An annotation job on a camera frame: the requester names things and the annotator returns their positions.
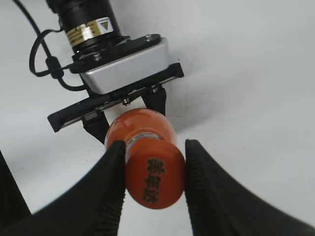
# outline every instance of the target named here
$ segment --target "black cable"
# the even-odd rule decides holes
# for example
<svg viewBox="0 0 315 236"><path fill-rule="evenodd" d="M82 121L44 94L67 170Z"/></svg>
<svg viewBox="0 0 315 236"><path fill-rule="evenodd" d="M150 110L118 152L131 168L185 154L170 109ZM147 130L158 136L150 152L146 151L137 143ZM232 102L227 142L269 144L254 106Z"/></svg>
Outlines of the black cable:
<svg viewBox="0 0 315 236"><path fill-rule="evenodd" d="M31 26L33 27L34 31L37 34L37 39L33 44L33 47L31 49L31 53L30 53L30 59L29 59L29 67L30 67L30 71L37 77L43 77L46 75L51 74L51 76L54 79L58 79L60 85L69 90L69 91L83 91L86 90L86 86L82 85L82 86L77 86L77 87L73 87L70 86L68 84L65 83L65 81L63 80L63 75L64 72L63 70L68 69L71 65L67 65L65 67L61 67L58 59L56 57L53 57L47 47L47 44L44 40L45 36L47 36L49 33L51 32L61 32L62 28L60 30L52 30L52 29L47 29L43 32L40 32L37 24L35 23L34 19L32 18L32 16L30 15L30 13L26 10L26 8L23 6L23 4L19 1L19 0L13 0L13 2L20 8L20 10L23 12L23 14L26 16L26 18L28 19L28 21L30 22ZM42 71L42 72L36 72L35 69L35 57L37 54L37 50L40 46L40 44L42 45L46 55L47 55L47 59L46 59L46 64L48 67L48 70Z"/></svg>
<svg viewBox="0 0 315 236"><path fill-rule="evenodd" d="M24 15L26 16L27 20L30 22L31 26L33 27L34 31L36 32L37 36L40 35L40 30L37 26L37 24L35 23L34 19L32 18L32 16L29 14L29 12L26 10L26 8L24 7L24 5L19 1L19 0L13 0L13 2L20 8L20 10L24 13ZM43 46L43 49L47 55L47 57L51 57L51 53L47 47L47 44L45 42L45 40L43 40L41 42L41 45Z"/></svg>
<svg viewBox="0 0 315 236"><path fill-rule="evenodd" d="M57 66L55 66L55 68L51 68L49 65L47 65L48 66L48 70L45 70L45 71L42 71L42 72L36 72L36 69L35 69L35 57L36 57L36 54L37 54L37 50L38 50L38 48L40 46L40 43L43 42L44 38L48 34L50 34L51 32L58 33L60 31L62 31L62 30L61 29L60 30L47 29L47 30L43 31L42 33L40 33L38 35L37 39L35 40L32 48L31 48L30 59L29 59L29 67L30 67L31 73L33 73L37 77L43 77L43 76L52 74L52 73L56 72L55 70L57 70L57 69L58 70L66 69L66 68L61 68L60 64L57 64Z"/></svg>

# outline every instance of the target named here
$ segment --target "chinese characters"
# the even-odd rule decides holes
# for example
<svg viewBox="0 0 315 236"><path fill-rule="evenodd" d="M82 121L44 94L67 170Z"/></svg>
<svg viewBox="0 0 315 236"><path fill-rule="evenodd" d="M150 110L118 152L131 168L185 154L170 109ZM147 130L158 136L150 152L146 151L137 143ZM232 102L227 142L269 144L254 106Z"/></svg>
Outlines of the chinese characters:
<svg viewBox="0 0 315 236"><path fill-rule="evenodd" d="M154 204L158 201L161 176L165 173L165 163L159 159L149 159L147 171L149 175L145 179L146 188L144 189L143 200Z"/></svg>

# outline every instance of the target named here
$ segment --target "warning label sticker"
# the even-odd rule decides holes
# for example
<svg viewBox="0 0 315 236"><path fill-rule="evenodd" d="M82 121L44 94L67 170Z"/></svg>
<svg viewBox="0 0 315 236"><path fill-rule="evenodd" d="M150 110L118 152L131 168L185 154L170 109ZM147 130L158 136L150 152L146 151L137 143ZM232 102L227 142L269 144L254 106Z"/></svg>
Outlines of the warning label sticker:
<svg viewBox="0 0 315 236"><path fill-rule="evenodd" d="M95 38L97 36L113 32L113 26L108 17L90 21L67 32L69 42L72 47Z"/></svg>

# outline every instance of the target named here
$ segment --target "white background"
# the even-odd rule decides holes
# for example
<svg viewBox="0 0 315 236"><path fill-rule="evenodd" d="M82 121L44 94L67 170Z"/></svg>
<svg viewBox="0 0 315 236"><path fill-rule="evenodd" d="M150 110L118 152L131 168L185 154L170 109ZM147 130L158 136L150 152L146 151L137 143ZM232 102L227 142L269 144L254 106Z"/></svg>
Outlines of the white background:
<svg viewBox="0 0 315 236"><path fill-rule="evenodd" d="M43 0L23 1L42 30L58 28ZM238 181L315 226L314 0L113 0L122 31L160 33L186 73L169 83L179 147L198 139ZM46 117L87 95L28 70L35 34L0 3L0 148L32 212L78 181L104 153L81 124L55 134ZM71 62L63 33L47 42ZM42 51L36 60L45 69ZM66 81L79 85L78 77ZM117 108L109 115L117 115ZM185 199L154 211L126 198L119 235L190 236Z"/></svg>

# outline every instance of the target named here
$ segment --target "orange cylinder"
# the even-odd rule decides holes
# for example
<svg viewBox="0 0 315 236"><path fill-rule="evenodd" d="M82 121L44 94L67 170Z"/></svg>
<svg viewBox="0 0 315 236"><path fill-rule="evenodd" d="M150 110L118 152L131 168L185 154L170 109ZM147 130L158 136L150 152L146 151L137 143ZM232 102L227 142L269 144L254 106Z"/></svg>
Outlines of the orange cylinder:
<svg viewBox="0 0 315 236"><path fill-rule="evenodd" d="M126 142L125 183L130 195L152 209L176 203L184 191L185 160L169 121L148 109L128 111L109 128L106 148L116 140Z"/></svg>

